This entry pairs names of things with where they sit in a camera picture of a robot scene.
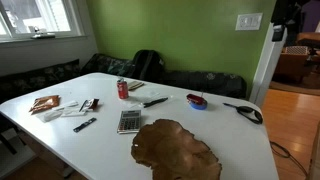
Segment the brown wooden bowl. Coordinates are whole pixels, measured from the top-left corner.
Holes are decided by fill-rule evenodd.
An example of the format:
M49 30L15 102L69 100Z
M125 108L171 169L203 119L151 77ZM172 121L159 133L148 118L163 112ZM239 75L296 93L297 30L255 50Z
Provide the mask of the brown wooden bowl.
M153 180L220 180L219 159L174 120L158 119L143 126L133 138L131 155L151 168Z

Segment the clear plastic bag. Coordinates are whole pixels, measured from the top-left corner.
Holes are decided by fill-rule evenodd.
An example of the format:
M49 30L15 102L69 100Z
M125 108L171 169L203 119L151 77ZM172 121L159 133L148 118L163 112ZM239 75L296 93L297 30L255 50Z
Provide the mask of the clear plastic bag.
M151 101L162 98L166 98L168 101L172 101L174 96L163 94L157 91L131 92L129 93L129 98L125 100L124 104L128 108L133 108L135 106L143 107L144 103L149 103Z

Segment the black pen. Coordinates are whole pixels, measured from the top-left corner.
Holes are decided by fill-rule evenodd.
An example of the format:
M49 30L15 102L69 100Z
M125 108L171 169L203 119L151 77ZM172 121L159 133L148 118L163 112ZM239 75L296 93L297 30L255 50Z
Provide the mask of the black pen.
M143 103L143 108L151 107L151 106L153 106L155 104L165 102L168 99L169 99L168 97L165 97L165 98L159 98L157 100L153 100L151 102Z

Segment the striped card stack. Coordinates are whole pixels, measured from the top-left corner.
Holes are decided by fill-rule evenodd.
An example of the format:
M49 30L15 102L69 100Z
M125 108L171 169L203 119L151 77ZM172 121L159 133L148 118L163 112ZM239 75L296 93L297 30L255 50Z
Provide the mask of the striped card stack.
M141 86L143 86L144 83L143 82L139 82L139 81L132 81L128 84L128 90L129 91L133 91Z

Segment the black backpack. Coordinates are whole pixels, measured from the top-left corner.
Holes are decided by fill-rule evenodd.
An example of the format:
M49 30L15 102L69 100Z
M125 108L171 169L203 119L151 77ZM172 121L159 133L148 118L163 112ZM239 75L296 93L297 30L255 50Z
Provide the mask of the black backpack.
M132 61L128 77L157 82L164 71L164 61L155 50L139 50Z

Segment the red soda can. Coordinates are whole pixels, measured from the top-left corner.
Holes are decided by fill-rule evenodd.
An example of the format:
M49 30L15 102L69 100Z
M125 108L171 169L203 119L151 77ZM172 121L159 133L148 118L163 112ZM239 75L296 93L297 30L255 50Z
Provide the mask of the red soda can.
M129 97L127 82L123 78L117 80L117 89L120 99L127 99Z

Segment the silver calculator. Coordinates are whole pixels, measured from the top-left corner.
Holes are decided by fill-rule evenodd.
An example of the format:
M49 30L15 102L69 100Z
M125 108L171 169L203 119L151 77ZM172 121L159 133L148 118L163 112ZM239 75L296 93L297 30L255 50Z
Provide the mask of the silver calculator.
M120 116L117 132L119 134L137 133L141 128L141 111L123 111Z

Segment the dark blue flat stick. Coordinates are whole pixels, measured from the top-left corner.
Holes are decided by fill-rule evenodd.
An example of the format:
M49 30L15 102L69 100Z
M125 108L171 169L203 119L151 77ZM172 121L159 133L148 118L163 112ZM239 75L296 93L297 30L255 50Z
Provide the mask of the dark blue flat stick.
M79 125L78 127L74 128L73 131L75 133L80 132L82 129L84 129L85 127L89 126L90 124L92 124L93 122L95 122L97 119L96 118L91 118L89 120L87 120L86 122L82 123L81 125Z

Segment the black scissors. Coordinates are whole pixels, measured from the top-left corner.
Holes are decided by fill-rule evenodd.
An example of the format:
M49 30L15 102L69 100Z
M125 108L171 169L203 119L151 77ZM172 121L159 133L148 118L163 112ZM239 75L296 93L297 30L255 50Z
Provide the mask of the black scissors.
M243 117L245 117L246 119L248 119L249 121L251 121L254 124L260 125L263 123L262 114L259 111L255 110L249 106L236 106L236 105L232 105L229 103L225 103L225 106L235 108L238 114L242 115ZM253 118L249 117L250 113L252 113L254 115Z

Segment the orange snack packet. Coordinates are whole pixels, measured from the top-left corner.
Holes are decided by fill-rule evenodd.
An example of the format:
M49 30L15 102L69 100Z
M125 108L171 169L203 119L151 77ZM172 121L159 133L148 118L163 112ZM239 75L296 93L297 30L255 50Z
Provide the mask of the orange snack packet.
M30 112L36 113L36 112L48 110L53 107L57 107L58 105L59 105L58 95L40 97L34 101L32 107L30 108Z

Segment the white plastic wrapper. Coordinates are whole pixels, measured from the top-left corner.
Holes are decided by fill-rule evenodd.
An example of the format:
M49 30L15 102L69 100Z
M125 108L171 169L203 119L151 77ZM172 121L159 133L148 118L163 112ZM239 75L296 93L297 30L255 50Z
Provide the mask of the white plastic wrapper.
M37 118L40 119L42 122L46 123L60 117L61 115L61 111L49 111L44 114L37 115Z

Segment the dark floral bench cushion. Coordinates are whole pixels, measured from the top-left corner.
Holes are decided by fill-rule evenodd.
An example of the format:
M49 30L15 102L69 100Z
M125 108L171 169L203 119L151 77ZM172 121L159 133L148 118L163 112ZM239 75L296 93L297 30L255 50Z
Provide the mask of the dark floral bench cushion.
M0 102L22 96L90 73L128 77L132 60L96 53L83 66L79 60L0 77ZM246 81L239 75L223 72L165 70L154 83L195 91L245 98Z

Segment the white wall switch plate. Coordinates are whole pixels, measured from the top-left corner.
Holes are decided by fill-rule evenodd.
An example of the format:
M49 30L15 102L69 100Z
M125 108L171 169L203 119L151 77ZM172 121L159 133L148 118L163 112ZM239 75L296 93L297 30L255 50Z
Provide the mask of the white wall switch plate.
M236 22L236 31L254 31L260 29L262 13L239 14Z

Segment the white window frame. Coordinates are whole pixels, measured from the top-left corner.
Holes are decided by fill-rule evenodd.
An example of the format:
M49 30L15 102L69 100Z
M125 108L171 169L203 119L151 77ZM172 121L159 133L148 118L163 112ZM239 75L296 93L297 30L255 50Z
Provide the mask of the white window frame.
M0 42L84 35L77 0L0 0Z

